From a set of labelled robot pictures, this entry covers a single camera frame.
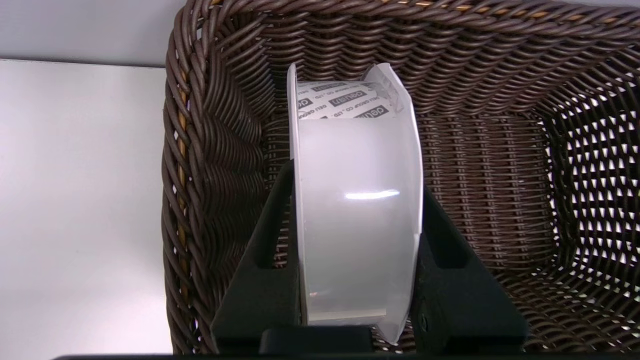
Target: deli logo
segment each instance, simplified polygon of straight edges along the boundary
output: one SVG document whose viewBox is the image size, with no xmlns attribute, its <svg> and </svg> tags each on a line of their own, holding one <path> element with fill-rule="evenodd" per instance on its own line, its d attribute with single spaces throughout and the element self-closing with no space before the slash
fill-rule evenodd
<svg viewBox="0 0 640 360">
<path fill-rule="evenodd" d="M 311 104 L 313 104 L 313 102 L 311 100 L 309 100 L 308 98 L 300 99 L 300 100 L 298 100 L 298 109 L 302 109 L 302 108 L 307 107 L 307 106 L 309 106 Z"/>
<path fill-rule="evenodd" d="M 335 88 L 335 87 L 342 86 L 342 85 L 346 85 L 346 84 L 345 83 L 333 83 L 333 84 L 327 84 L 327 85 L 320 85 L 320 86 L 316 86 L 315 88 L 311 88 L 311 90 L 313 90 L 315 92 L 318 92 L 318 91 L 331 89 L 331 88 Z"/>
<path fill-rule="evenodd" d="M 380 117 L 386 113 L 388 113 L 389 111 L 387 110 L 386 107 L 382 106 L 382 105 L 378 105 L 375 108 L 371 109 L 371 110 L 367 110 L 365 112 L 363 112 L 360 115 L 356 115 L 355 117 L 366 117 L 369 119 L 372 119 L 374 117 Z"/>
<path fill-rule="evenodd" d="M 367 93 L 365 93 L 364 91 L 358 90 L 358 91 L 354 91 L 354 92 L 350 92 L 348 94 L 342 95 L 340 97 L 336 97 L 335 99 L 331 99 L 329 100 L 329 103 L 335 107 L 338 105 L 342 105 L 345 102 L 349 102 L 351 100 L 355 100 L 363 96 L 367 96 Z"/>
</svg>

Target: brown wicker basket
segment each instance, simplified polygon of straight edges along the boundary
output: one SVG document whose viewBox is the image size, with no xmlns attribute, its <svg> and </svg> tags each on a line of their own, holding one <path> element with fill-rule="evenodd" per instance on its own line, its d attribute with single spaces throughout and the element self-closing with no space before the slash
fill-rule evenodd
<svg viewBox="0 0 640 360">
<path fill-rule="evenodd" d="M 637 8 L 189 0 L 166 59 L 174 351 L 212 351 L 209 324 L 289 158 L 287 67 L 354 80 L 382 62 L 413 97 L 425 185 L 530 322 L 526 351 L 639 349 L 639 42 Z M 410 325 L 396 347 L 374 342 L 415 348 Z"/>
</svg>

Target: basket weave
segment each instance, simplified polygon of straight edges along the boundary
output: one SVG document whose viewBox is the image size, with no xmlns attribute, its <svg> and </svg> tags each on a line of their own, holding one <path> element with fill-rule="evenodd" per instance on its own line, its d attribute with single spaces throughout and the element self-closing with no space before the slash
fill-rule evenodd
<svg viewBox="0 0 640 360">
<path fill-rule="evenodd" d="M 639 42 L 637 8 L 189 0 L 166 59 L 174 351 L 212 351 L 209 324 L 289 158 L 288 66 L 355 80 L 382 62 L 413 98 L 425 185 L 530 322 L 526 351 L 639 349 Z M 410 324 L 398 346 L 374 342 L 415 349 Z"/>
</svg>

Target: tape roll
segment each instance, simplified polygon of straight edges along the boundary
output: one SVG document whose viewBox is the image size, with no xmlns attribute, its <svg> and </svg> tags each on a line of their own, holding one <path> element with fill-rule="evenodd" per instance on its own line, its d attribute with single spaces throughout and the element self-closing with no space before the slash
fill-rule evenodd
<svg viewBox="0 0 640 360">
<path fill-rule="evenodd" d="M 308 325 L 375 325 L 398 340 L 422 231 L 411 97 L 387 63 L 363 81 L 287 74 L 296 221 Z"/>
<path fill-rule="evenodd" d="M 370 81 L 298 83 L 299 119 L 376 118 L 393 111 L 382 84 Z"/>
</svg>

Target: black holder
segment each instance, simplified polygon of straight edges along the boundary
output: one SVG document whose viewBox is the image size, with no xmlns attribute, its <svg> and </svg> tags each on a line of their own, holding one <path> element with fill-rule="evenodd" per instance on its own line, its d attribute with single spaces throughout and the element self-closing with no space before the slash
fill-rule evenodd
<svg viewBox="0 0 640 360">
<path fill-rule="evenodd" d="M 289 161 L 276 179 L 213 320 L 211 330 L 222 354 L 255 354 L 259 349 L 263 354 L 291 354 L 303 348 L 307 352 L 371 351 L 367 327 L 291 330 L 300 325 L 294 194 Z M 289 199 L 287 267 L 273 269 L 270 264 Z M 428 190 L 423 224 L 411 311 L 418 350 L 432 354 L 519 352 L 527 337 L 527 322 Z M 344 339 L 351 346 L 345 346 Z"/>
</svg>

